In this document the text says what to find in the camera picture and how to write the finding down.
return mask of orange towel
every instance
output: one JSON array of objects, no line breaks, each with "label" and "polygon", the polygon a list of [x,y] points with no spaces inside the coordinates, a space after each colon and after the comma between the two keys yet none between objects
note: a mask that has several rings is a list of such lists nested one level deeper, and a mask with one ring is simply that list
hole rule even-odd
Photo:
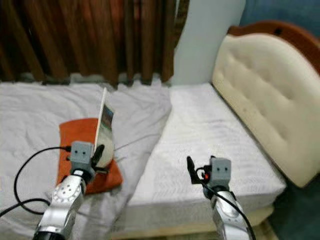
[{"label": "orange towel", "polygon": [[[71,146],[73,141],[84,141],[94,144],[97,125],[97,118],[79,119],[60,124],[60,145]],[[63,180],[64,176],[70,175],[71,162],[66,160],[69,154],[69,152],[64,150],[60,151],[57,184]],[[119,186],[123,182],[120,170],[114,159],[107,167],[109,169],[108,174],[97,173],[94,180],[87,185],[86,194],[106,192]]]}]

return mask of wooden headboard frame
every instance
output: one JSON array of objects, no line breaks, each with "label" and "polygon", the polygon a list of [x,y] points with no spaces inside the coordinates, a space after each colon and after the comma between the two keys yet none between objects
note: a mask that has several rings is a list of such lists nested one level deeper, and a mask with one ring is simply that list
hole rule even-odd
[{"label": "wooden headboard frame", "polygon": [[227,34],[270,34],[277,36],[297,48],[320,75],[320,41],[305,29],[277,20],[259,21],[247,26],[231,26]]},{"label": "wooden headboard frame", "polygon": [[297,186],[320,172],[320,42],[268,20],[232,26],[212,84]]}]

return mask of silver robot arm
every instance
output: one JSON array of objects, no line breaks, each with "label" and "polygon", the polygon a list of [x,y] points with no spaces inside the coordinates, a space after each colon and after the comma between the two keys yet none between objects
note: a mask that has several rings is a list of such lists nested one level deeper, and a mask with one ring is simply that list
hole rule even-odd
[{"label": "silver robot arm", "polygon": [[71,146],[71,175],[67,176],[52,193],[50,206],[44,212],[37,225],[33,240],[69,239],[76,214],[84,201],[87,184],[91,182],[104,146],[97,147],[90,142],[74,141]]},{"label": "silver robot arm", "polygon": [[203,170],[203,179],[198,177],[195,165],[190,156],[187,157],[187,168],[192,184],[205,184],[203,193],[210,200],[213,221],[219,233],[220,240],[251,240],[246,222],[241,214],[228,202],[213,194],[215,191],[232,204],[237,206],[241,212],[243,209],[237,202],[233,192],[229,191],[231,178],[231,161],[225,158],[211,156],[210,164],[198,168]]}]

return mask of brown curtain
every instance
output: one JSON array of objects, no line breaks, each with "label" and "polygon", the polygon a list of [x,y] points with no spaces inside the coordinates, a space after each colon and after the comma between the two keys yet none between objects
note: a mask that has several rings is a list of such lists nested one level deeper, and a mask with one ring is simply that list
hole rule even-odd
[{"label": "brown curtain", "polygon": [[166,82],[174,69],[175,4],[2,0],[0,74],[12,79],[16,73],[32,72],[38,81],[49,75],[60,83],[70,73],[102,74],[116,85],[120,73],[127,73],[129,80],[141,73],[145,82],[159,73]]}]

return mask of bed frame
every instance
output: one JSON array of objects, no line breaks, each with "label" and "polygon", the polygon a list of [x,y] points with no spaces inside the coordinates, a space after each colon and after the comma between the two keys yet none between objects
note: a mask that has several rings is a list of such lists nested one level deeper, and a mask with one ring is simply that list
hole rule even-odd
[{"label": "bed frame", "polygon": [[320,42],[280,21],[232,26],[213,86],[298,187],[320,172]]}]

